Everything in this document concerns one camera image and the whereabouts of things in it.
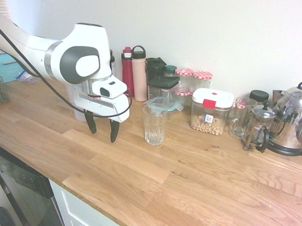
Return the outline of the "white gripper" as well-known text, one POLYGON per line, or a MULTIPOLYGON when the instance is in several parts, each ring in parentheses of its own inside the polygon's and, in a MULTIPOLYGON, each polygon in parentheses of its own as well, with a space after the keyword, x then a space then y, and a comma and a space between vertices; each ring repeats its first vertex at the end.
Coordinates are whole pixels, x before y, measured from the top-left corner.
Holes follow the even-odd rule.
POLYGON ((110 139, 115 142, 120 128, 120 123, 129 118, 129 102, 125 94, 121 94, 115 98, 107 98, 101 96, 92 99, 82 91, 81 86, 74 86, 74 104, 84 110, 87 125, 92 134, 97 132, 97 126, 94 120, 94 114, 104 116, 110 119, 110 139))

